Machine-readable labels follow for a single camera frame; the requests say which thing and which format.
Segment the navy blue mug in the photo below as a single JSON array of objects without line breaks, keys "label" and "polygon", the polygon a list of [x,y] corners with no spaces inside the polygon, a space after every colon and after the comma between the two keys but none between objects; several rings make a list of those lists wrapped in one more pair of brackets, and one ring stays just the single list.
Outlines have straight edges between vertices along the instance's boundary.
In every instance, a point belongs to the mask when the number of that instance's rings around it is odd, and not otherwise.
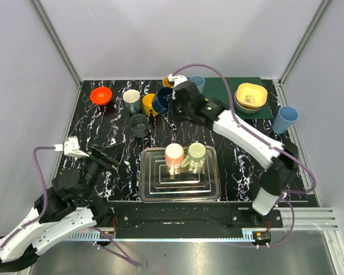
[{"label": "navy blue mug", "polygon": [[153,110],[159,114],[167,114],[169,110],[168,97],[172,95],[173,89],[169,87],[161,88],[152,100]]}]

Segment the dark grey mug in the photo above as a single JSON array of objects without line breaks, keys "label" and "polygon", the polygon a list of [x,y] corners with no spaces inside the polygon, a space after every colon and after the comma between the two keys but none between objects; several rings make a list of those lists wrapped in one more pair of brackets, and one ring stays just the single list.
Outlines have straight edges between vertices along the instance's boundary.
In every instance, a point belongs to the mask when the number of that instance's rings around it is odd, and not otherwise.
[{"label": "dark grey mug", "polygon": [[129,125],[136,138],[144,138],[149,133],[148,118],[144,114],[135,114],[130,117]]}]

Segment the yellow ribbed mug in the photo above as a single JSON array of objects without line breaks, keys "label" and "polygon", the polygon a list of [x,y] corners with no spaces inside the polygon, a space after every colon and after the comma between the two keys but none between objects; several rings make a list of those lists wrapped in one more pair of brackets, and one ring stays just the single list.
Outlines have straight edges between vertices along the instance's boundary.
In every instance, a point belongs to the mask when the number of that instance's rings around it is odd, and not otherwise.
[{"label": "yellow ribbed mug", "polygon": [[155,97],[154,93],[149,93],[147,95],[143,96],[142,104],[144,112],[147,116],[156,116],[158,115],[158,112],[154,110],[153,108],[153,99]]}]

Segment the pink orange mug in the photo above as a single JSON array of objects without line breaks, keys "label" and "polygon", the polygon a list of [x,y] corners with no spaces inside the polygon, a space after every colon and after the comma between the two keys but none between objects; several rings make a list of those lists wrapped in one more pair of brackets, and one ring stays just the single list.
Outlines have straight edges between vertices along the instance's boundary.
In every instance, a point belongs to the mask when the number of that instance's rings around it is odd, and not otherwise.
[{"label": "pink orange mug", "polygon": [[171,143],[165,149],[165,163],[169,168],[171,176],[175,175],[184,159],[184,149],[180,144]]}]

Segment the blue grey mug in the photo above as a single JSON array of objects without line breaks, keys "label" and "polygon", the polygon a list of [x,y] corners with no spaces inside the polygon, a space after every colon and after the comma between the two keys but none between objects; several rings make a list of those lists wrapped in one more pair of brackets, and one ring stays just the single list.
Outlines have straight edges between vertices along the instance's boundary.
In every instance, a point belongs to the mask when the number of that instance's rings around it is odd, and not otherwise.
[{"label": "blue grey mug", "polygon": [[134,115],[142,111],[140,94],[137,90],[129,89],[124,92],[123,100],[126,104],[128,111]]}]

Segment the light green mug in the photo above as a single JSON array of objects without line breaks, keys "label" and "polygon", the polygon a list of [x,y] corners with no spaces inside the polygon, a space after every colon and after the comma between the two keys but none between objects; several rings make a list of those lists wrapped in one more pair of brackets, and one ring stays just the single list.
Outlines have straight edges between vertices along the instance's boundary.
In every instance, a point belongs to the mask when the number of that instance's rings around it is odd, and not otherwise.
[{"label": "light green mug", "polygon": [[187,149],[187,154],[180,164],[180,168],[193,173],[199,172],[205,164],[206,148],[202,143],[193,143]]}]

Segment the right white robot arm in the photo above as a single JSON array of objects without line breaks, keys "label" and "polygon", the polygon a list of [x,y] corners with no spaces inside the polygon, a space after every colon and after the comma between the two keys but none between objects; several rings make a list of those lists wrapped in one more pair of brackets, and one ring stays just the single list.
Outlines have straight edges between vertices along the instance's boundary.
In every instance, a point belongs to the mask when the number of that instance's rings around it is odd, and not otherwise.
[{"label": "right white robot arm", "polygon": [[196,85],[187,80],[170,82],[172,95],[168,96],[169,112],[173,120],[190,121],[231,140],[265,169],[260,178],[260,187],[249,212],[250,223],[262,227],[269,221],[269,212],[277,204],[283,189],[296,174],[297,164],[291,159],[298,153],[296,145],[289,149],[240,118],[220,100],[206,100]]}]

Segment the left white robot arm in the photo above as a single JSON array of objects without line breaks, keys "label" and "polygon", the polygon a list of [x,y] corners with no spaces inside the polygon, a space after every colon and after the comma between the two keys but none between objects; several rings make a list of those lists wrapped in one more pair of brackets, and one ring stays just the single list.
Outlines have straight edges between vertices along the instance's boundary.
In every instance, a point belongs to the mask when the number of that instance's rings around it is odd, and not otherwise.
[{"label": "left white robot arm", "polygon": [[[84,152],[69,141],[36,147],[33,160],[43,194],[21,223],[0,237],[0,273],[19,272],[32,266],[40,255],[81,229],[108,226],[114,214],[107,200],[95,193],[95,185],[102,173],[121,164],[124,149],[124,143],[116,143],[109,147],[92,145]],[[80,157],[83,166],[59,173],[47,188],[37,159],[39,150]]]}]

